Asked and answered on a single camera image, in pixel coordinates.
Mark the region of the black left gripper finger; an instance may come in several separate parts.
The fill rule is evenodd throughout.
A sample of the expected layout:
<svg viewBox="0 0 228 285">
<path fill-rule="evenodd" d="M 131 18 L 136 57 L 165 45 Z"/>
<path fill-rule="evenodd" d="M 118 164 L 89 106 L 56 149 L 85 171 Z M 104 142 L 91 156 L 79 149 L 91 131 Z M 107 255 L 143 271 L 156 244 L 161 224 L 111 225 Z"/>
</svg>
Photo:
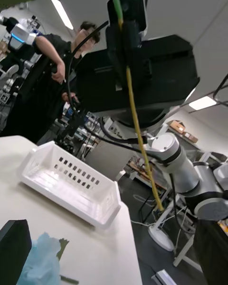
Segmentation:
<svg viewBox="0 0 228 285">
<path fill-rule="evenodd" d="M 27 220 L 9 220 L 0 230 L 0 285 L 15 285 L 32 247 Z"/>
</svg>

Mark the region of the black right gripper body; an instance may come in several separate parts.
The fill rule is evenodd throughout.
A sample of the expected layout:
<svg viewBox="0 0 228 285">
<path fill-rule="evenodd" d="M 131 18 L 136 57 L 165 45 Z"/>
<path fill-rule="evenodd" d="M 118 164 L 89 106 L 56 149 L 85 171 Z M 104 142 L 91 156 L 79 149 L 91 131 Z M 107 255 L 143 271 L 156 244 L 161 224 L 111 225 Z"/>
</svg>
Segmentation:
<svg viewBox="0 0 228 285">
<path fill-rule="evenodd" d="M 133 84 L 136 108 L 165 110 L 181 105 L 198 85 L 199 76 L 192 45 L 178 35 L 142 42 L 152 76 Z M 93 113 L 129 113 L 128 88 L 119 88 L 107 50 L 88 53 L 76 71 L 76 94 L 84 108 Z"/>
</svg>

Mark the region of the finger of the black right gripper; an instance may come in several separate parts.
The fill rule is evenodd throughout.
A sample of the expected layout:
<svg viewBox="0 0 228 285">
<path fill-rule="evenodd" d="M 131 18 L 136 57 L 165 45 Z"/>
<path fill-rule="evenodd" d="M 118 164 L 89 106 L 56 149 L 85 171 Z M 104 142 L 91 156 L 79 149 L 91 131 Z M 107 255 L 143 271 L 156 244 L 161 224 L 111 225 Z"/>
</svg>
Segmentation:
<svg viewBox="0 0 228 285">
<path fill-rule="evenodd" d="M 140 84 L 150 80 L 152 76 L 150 61 L 143 52 L 141 33 L 135 21 L 124 21 L 122 44 L 126 65 L 131 71 L 132 83 Z"/>
<path fill-rule="evenodd" d="M 117 85 L 126 89 L 126 60 L 119 26 L 106 28 L 106 45 L 108 57 L 117 75 Z"/>
</svg>

